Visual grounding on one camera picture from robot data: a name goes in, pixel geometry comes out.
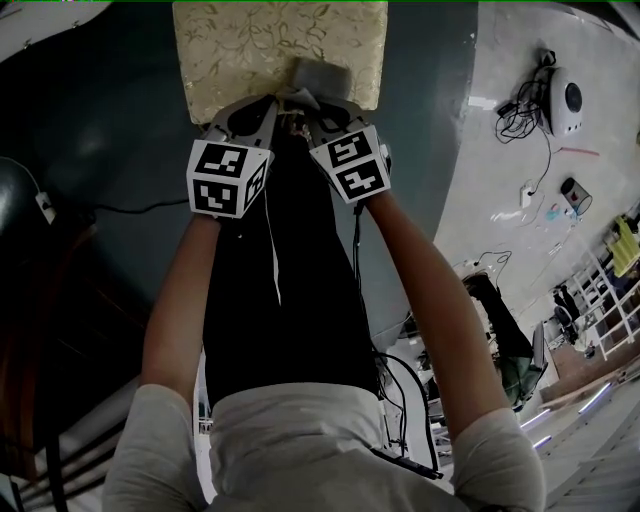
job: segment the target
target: white cable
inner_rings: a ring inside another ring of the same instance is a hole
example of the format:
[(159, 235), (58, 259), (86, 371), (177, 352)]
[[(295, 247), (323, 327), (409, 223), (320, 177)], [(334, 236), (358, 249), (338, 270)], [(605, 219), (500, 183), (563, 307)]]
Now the white cable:
[(8, 156), (0, 156), (0, 160), (7, 160), (8, 162), (11, 162), (14, 165), (17, 165), (18, 167), (20, 167), (24, 172), (26, 172), (29, 175), (29, 178), (31, 178), (31, 181), (33, 181), (33, 184), (36, 186), (36, 190), (38, 191), (38, 194), (40, 193), (40, 186), (38, 185), (38, 182), (33, 177), (33, 174), (31, 174), (31, 171), (29, 171), (29, 169), (27, 169), (20, 162), (17, 162), (13, 158), (10, 158)]
[(278, 255), (276, 254), (276, 246), (273, 243), (273, 235), (271, 234), (271, 221), (269, 220), (269, 208), (267, 206), (267, 186), (264, 187), (264, 211), (267, 214), (267, 226), (269, 226), (269, 238), (271, 239), (271, 250), (273, 251), (273, 281), (276, 285), (276, 293), (278, 294), (278, 304), (282, 305), (282, 299), (280, 298), (280, 287), (278, 286), (278, 274), (280, 269), (278, 267)]

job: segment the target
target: light strip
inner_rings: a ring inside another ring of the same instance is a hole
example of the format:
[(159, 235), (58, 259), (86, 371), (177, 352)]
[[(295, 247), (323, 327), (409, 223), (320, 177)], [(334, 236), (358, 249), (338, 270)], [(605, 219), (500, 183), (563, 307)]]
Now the light strip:
[(531, 423), (533, 423), (534, 421), (536, 421), (538, 418), (542, 418), (545, 414), (547, 414), (551, 409), (545, 409), (544, 411), (542, 411), (540, 414), (538, 414), (535, 418), (531, 418), (529, 421), (525, 421), (522, 425), (520, 425), (520, 428), (524, 428), (527, 425), (530, 425)]
[(598, 391), (595, 396), (589, 400), (586, 405), (584, 407), (582, 407), (582, 409), (580, 409), (578, 411), (578, 414), (582, 414), (584, 411), (586, 411), (589, 407), (591, 407), (591, 405), (593, 404), (593, 402), (595, 402), (598, 398), (600, 398), (600, 396), (602, 395), (602, 393), (604, 393), (607, 388), (611, 386), (611, 382), (607, 382), (604, 386), (602, 386), (602, 388), (600, 388), (600, 391)]
[(537, 443), (533, 444), (533, 449), (535, 450), (538, 446), (542, 446), (544, 443), (551, 441), (551, 436), (543, 437)]

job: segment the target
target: floor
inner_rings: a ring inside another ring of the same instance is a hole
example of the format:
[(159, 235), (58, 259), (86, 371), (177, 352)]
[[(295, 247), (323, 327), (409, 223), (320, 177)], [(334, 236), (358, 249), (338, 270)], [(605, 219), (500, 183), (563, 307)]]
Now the floor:
[[(583, 241), (597, 243), (614, 216), (640, 197), (638, 43), (615, 26), (578, 15), (556, 4), (480, 4), (462, 145), (435, 239), (460, 275), (472, 270), (465, 260), (485, 251), (513, 252), (499, 287), (527, 336), (551, 316), (550, 303), (540, 297), (571, 275)], [(536, 130), (524, 140), (500, 144), (491, 105), (510, 98), (526, 79), (540, 46), (554, 50), (558, 64), (570, 69), (585, 102), (583, 130), (564, 139), (551, 137), (551, 151), (581, 148), (600, 156), (555, 153), (539, 192), (523, 209), (520, 188), (542, 175), (546, 141)], [(568, 206), (559, 188), (569, 176), (589, 191), (593, 204), (579, 222), (563, 213), (549, 220), (554, 204), (562, 212)], [(481, 262), (494, 278), (503, 267), (498, 257), (485, 255)]]
[[(393, 151), (394, 191), (430, 237), (456, 162), (476, 25), (475, 4), (389, 5), (373, 118)], [(136, 208), (185, 196), (184, 169), (199, 131), (185, 106), (170, 4), (114, 4), (1, 68), (21, 86), (7, 83), (4, 97), (12, 101), (4, 105), (0, 154), (28, 165), (58, 201)], [(334, 199), (350, 247), (353, 215)], [(189, 217), (186, 206), (142, 216), (100, 212), (94, 242), (109, 268), (150, 304)], [(371, 331), (387, 330), (408, 305), (368, 219), (361, 268)], [(376, 342), (390, 344), (397, 330)]]

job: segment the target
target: gray t-shirt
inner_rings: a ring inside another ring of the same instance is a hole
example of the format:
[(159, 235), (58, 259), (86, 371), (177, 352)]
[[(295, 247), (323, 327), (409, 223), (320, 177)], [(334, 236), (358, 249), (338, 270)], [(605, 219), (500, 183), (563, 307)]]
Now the gray t-shirt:
[(213, 409), (211, 504), (196, 472), (189, 406), (162, 386), (134, 398), (103, 492), (105, 512), (542, 511), (540, 460), (509, 409), (453, 444), (454, 495), (375, 455), (377, 398), (334, 384), (293, 383), (224, 398)]

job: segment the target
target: yellow object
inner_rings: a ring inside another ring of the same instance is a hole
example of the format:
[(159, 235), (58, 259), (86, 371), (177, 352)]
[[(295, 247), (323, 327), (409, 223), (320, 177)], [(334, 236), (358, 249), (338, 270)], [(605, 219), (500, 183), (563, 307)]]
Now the yellow object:
[(349, 99), (365, 110), (378, 105), (386, 2), (176, 2), (173, 20), (195, 124), (246, 96), (277, 92), (296, 57), (349, 68)]
[(616, 277), (622, 277), (640, 258), (640, 247), (624, 219), (616, 217), (616, 222), (620, 229), (620, 238), (613, 244), (607, 244), (607, 247), (613, 254), (613, 273)]

